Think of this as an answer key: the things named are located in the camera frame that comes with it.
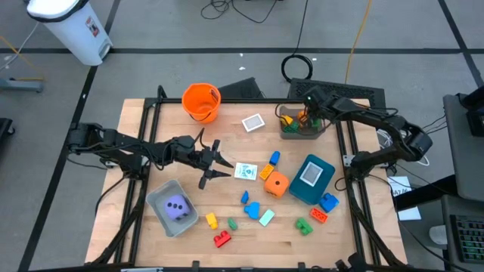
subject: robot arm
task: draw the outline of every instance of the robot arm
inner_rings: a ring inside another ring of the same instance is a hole
[[[319,87],[304,94],[304,104],[310,119],[335,121],[356,121],[387,131],[393,144],[373,153],[361,151],[355,154],[349,173],[354,178],[368,176],[375,165],[396,162],[403,159],[415,162],[432,146],[432,140],[417,125],[407,122],[395,113],[388,114],[357,104],[336,94],[325,94]]]
[[[213,161],[230,168],[234,166],[217,151],[220,140],[215,140],[211,149],[202,144],[202,150],[195,150],[195,143],[202,135],[203,129],[195,139],[180,136],[165,142],[149,143],[121,134],[115,129],[103,128],[99,124],[79,123],[70,129],[67,147],[71,153],[78,155],[96,154],[105,165],[108,162],[116,163],[130,178],[140,178],[143,175],[142,166],[148,161],[154,163],[159,170],[173,162],[181,162],[204,171],[198,184],[203,189],[207,179],[230,176],[212,170]]]

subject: white trash can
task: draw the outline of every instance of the white trash can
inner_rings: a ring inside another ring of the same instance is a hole
[[[31,0],[27,13],[85,65],[101,64],[113,46],[88,0]]]

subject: red block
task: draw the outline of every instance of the red block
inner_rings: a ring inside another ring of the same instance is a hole
[[[327,215],[317,208],[312,208],[309,214],[321,223],[326,223]]]
[[[223,230],[221,233],[220,233],[220,236],[217,235],[215,237],[213,237],[213,240],[215,241],[215,246],[216,247],[221,247],[223,246],[223,244],[225,244],[227,241],[230,240],[230,234],[228,234],[228,232],[226,230]]]

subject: wooden tabletop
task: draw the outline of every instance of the wooden tabletop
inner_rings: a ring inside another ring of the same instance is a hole
[[[125,100],[119,121],[118,131],[137,137],[143,106],[142,99]],[[301,107],[290,104],[287,107]],[[175,136],[195,137],[205,127],[203,142],[211,146],[215,139],[221,140],[220,150],[231,164],[245,162],[258,165],[258,170],[268,163],[272,153],[281,152],[277,168],[290,181],[301,167],[305,158],[314,154],[333,165],[336,172],[325,192],[332,193],[340,204],[330,212],[326,224],[310,218],[312,208],[286,192],[282,199],[275,199],[262,189],[263,181],[216,178],[208,181],[205,190],[198,189],[201,170],[181,163],[173,163],[162,172],[151,169],[148,193],[163,183],[176,179],[189,195],[198,213],[198,222],[181,236],[168,238],[153,209],[147,204],[144,209],[143,224],[136,258],[137,266],[190,267],[193,260],[200,261],[202,267],[296,267],[304,261],[306,266],[335,267],[334,263],[355,253],[355,241],[346,192],[334,189],[334,182],[343,176],[340,149],[335,126],[331,126],[317,140],[282,140],[279,137],[278,119],[274,114],[275,104],[222,104],[217,119],[205,126],[196,123],[183,110],[181,104],[163,104],[156,141],[166,141]],[[241,120],[260,113],[265,126],[247,133]],[[148,136],[151,118],[148,120]],[[379,148],[374,128],[355,123],[356,137],[360,150],[375,151]],[[346,146],[350,147],[346,134]],[[214,167],[233,174],[233,169],[217,165]],[[382,169],[374,169],[373,175],[386,180]],[[104,190],[121,177],[119,169],[109,170],[104,181]],[[126,198],[128,182],[120,185],[103,199],[96,216],[86,261],[97,258],[114,234],[119,230],[121,215]],[[392,204],[388,184],[369,177],[366,179],[368,199],[376,231],[395,256],[406,262],[405,251],[400,236],[398,221]],[[250,201],[261,204],[260,214],[266,209],[275,212],[272,221],[263,227],[258,221],[249,219],[244,213],[240,198],[245,190],[250,193]],[[205,215],[214,212],[219,229],[211,230]],[[232,217],[239,229],[231,231],[227,218]],[[296,219],[305,218],[313,227],[313,233],[302,236],[294,227]],[[217,249],[213,237],[222,230],[228,230],[232,239]],[[365,244],[365,254],[371,263],[368,237],[361,228]],[[127,260],[131,232],[126,237],[123,260]]]

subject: teal plastic box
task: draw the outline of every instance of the teal plastic box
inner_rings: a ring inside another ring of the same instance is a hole
[[[291,182],[289,192],[308,205],[316,205],[333,175],[331,164],[310,154]]]

